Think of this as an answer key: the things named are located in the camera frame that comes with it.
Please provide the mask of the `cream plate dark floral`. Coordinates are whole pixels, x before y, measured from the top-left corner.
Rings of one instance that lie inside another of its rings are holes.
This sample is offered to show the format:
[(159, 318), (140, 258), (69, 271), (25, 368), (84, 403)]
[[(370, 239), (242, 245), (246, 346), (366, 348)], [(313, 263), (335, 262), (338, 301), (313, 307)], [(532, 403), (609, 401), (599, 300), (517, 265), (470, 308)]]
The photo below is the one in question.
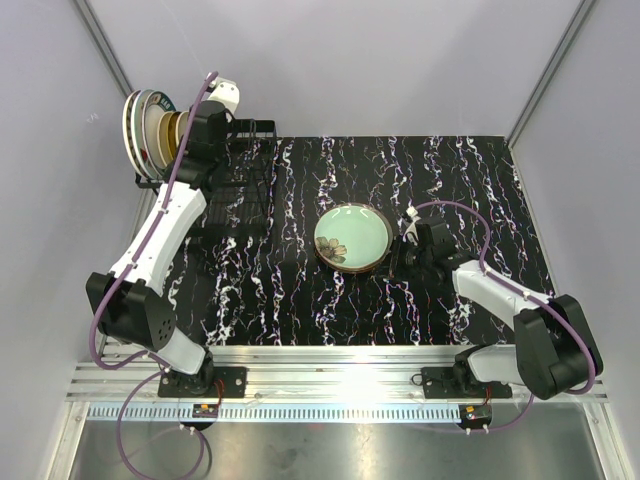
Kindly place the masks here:
[(176, 147), (180, 146), (181, 140), (185, 134), (189, 114), (190, 114), (189, 111), (183, 111), (177, 117), (176, 126), (175, 126)]

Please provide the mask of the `small cream floral plate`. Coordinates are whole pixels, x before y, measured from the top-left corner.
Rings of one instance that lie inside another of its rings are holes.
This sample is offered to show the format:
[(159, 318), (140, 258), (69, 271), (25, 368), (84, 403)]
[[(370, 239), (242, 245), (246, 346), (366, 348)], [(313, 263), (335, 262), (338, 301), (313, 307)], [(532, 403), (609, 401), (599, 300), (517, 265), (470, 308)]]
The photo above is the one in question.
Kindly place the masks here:
[(166, 168), (172, 161), (169, 148), (168, 126), (172, 112), (165, 112), (160, 118), (157, 128), (157, 143), (159, 147), (160, 162), (163, 168)]

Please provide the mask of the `yellow patterned small plate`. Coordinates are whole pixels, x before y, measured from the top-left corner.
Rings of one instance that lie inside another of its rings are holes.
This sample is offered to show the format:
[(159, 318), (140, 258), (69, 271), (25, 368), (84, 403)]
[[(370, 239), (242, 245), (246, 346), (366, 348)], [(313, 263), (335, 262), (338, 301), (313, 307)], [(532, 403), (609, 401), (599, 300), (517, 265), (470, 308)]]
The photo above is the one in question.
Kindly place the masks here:
[(167, 128), (167, 143), (171, 160), (174, 160), (177, 152), (176, 130), (177, 124), (181, 113), (178, 111), (172, 112), (169, 117)]

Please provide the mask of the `mint green flower plate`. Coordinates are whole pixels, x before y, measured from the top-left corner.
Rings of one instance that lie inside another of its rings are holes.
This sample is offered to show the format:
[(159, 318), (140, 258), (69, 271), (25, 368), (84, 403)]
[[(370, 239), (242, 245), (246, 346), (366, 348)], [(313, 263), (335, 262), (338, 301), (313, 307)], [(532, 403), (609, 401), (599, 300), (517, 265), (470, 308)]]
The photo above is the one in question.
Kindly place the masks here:
[(319, 257), (356, 267), (384, 260), (393, 242), (393, 231), (388, 220), (373, 207), (346, 203), (320, 216), (313, 241)]

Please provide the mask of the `white plate watermelon pattern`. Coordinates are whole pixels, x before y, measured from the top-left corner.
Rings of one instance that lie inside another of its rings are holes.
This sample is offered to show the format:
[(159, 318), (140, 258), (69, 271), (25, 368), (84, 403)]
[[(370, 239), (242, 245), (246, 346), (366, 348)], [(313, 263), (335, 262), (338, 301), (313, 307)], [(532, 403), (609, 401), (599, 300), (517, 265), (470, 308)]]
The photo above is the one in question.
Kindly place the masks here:
[(152, 170), (147, 164), (147, 154), (143, 149), (144, 141), (142, 133), (142, 118), (144, 103), (151, 93), (151, 89), (145, 89), (136, 94), (132, 101), (130, 115), (130, 133), (134, 161), (137, 165), (139, 174), (146, 179), (152, 179)]

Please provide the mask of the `white plate dark green rim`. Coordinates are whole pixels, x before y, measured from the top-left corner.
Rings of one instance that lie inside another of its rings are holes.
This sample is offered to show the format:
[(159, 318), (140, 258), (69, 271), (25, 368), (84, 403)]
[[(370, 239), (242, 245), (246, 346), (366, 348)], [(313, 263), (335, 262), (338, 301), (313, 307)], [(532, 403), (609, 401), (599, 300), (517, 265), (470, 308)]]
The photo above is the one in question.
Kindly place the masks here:
[(142, 107), (142, 150), (143, 157), (153, 172), (153, 178), (161, 177), (165, 168), (161, 162), (158, 130), (165, 113), (175, 112), (171, 99), (161, 91), (153, 91)]

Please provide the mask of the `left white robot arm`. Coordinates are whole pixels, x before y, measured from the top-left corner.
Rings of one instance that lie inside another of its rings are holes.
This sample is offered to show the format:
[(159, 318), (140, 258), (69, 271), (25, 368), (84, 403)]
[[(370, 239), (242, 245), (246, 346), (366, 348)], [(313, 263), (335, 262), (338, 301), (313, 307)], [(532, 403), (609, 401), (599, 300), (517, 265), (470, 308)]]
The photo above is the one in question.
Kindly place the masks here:
[(86, 292), (94, 314), (90, 355), (100, 368), (110, 366), (97, 352), (98, 334), (138, 346), (139, 356), (158, 362), (168, 380), (194, 397), (213, 390), (212, 356), (177, 326), (163, 287), (178, 248), (224, 181), (229, 167), (227, 142), (237, 133), (233, 123), (238, 105), (236, 100), (210, 95), (191, 108), (154, 210), (110, 271), (88, 278)]

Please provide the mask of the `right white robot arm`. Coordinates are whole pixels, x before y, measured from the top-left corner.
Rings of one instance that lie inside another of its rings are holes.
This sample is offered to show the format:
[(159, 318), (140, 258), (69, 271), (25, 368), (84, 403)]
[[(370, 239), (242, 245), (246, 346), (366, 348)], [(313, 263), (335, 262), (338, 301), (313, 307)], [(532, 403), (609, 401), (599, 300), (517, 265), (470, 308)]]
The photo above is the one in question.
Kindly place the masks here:
[(523, 385), (541, 400), (581, 395), (604, 371), (576, 298), (530, 291), (496, 273), (478, 255), (459, 249), (439, 221), (418, 221), (394, 240), (389, 273), (470, 300), (513, 331), (511, 345), (476, 345), (456, 355), (449, 377), (465, 397), (499, 383)]

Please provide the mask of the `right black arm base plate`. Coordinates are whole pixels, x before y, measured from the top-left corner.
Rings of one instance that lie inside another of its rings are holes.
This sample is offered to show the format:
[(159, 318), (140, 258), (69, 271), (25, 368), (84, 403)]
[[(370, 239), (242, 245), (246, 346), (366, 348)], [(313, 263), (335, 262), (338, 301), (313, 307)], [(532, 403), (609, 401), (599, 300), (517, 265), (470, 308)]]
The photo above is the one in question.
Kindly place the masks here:
[(417, 385), (426, 399), (510, 399), (512, 389), (500, 382), (481, 382), (458, 367), (423, 367)]

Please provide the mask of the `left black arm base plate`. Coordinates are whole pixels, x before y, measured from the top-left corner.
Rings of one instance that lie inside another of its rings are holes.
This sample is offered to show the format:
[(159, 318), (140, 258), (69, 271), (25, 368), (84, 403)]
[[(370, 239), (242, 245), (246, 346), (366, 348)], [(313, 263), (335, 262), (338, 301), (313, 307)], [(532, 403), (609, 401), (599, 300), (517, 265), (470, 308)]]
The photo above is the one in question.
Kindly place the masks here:
[(246, 392), (246, 367), (214, 366), (211, 371), (186, 375), (176, 371), (163, 373), (159, 381), (160, 398), (243, 399)]

